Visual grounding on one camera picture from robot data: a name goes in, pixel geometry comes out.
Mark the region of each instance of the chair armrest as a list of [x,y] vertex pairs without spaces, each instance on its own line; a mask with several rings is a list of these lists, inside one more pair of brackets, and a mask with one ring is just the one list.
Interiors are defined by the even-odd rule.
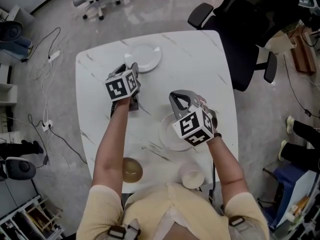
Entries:
[[271,84],[275,79],[277,66],[278,66],[277,57],[272,51],[270,51],[267,62],[257,64],[255,66],[255,70],[265,70],[263,78],[264,80],[266,80],[268,83]]
[[202,23],[209,16],[209,14],[214,10],[214,7],[208,3],[202,3],[198,5],[190,14],[188,18],[188,23],[200,30],[202,28]]

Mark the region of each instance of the black pants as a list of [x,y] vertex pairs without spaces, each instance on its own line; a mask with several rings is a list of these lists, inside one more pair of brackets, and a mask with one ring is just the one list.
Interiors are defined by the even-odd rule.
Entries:
[[299,121],[294,121],[293,131],[310,142],[315,149],[287,143],[281,156],[301,168],[320,173],[320,133],[313,127]]
[[38,154],[39,146],[23,140],[22,144],[0,143],[0,156],[2,159],[7,157],[20,157],[27,154]]

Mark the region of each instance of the marble table top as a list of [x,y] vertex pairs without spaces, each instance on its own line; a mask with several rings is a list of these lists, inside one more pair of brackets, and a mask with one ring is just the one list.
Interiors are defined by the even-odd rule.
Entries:
[[219,34],[213,30],[179,31],[138,36],[107,43],[80,52],[76,57],[76,100],[85,157],[91,176],[99,144],[110,121],[110,100],[104,81],[124,63],[128,46],[137,41],[160,46],[158,66],[140,74],[139,110],[129,112],[124,157],[138,160],[143,176],[136,183],[123,183],[123,193],[133,193],[160,183],[181,182],[178,170],[186,161],[196,161],[213,183],[213,162],[203,143],[183,152],[166,149],[159,140],[161,121],[173,112],[169,93],[179,89],[204,97],[216,111],[217,130],[238,159],[238,127],[229,68]]

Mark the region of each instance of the white cube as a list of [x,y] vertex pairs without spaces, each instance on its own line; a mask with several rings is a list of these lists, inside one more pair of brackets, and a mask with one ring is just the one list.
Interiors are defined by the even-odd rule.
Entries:
[[201,107],[176,121],[172,126],[180,139],[184,139],[194,147],[214,137],[212,120]]
[[113,102],[130,97],[138,89],[132,69],[111,75],[104,83]]

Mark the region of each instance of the concrete floor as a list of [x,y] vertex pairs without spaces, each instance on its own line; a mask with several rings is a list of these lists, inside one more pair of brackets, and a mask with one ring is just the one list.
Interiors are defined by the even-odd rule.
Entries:
[[[121,5],[108,6],[104,10],[104,20],[97,18],[82,19],[83,12],[74,8],[72,0],[52,0],[35,13],[35,21],[25,29],[24,35],[37,44],[56,27],[61,33],[53,45],[53,51],[63,50],[63,55],[53,62],[52,72],[43,80],[47,91],[49,118],[53,120],[53,130],[64,137],[68,143],[84,157],[77,115],[75,61],[79,52],[118,40],[141,35],[192,30],[187,19],[192,10],[202,2],[219,5],[223,0],[121,0]],[[32,114],[34,123],[43,118],[45,99],[42,94],[41,77],[36,76],[43,67],[44,73],[50,69],[46,60],[49,46],[55,35],[51,35],[36,50],[30,61],[19,63],[13,68],[12,83],[18,85],[18,102],[14,107],[14,117],[28,122]],[[293,65],[290,54],[289,63]],[[292,86],[303,106],[318,113],[315,105],[314,87],[288,67]],[[262,168],[276,161],[281,140],[302,144],[303,141],[291,136],[285,130],[285,119],[292,115],[297,120],[312,124],[297,103],[289,85],[283,55],[278,56],[278,69],[272,84],[263,78],[264,72],[254,73],[245,92],[234,91],[238,121],[239,162],[244,169],[250,191],[259,197],[265,189],[266,175]],[[16,122],[14,129],[21,132],[28,141],[40,138],[32,127]],[[40,134],[48,149],[48,133]],[[49,164],[37,170],[34,181],[43,195],[64,210],[60,223],[66,235],[76,232],[86,204],[91,177],[86,164],[59,138],[49,139],[51,151],[62,154],[64,159],[49,152]],[[27,156],[36,166],[40,166],[43,155]],[[216,189],[219,203],[221,191]]]

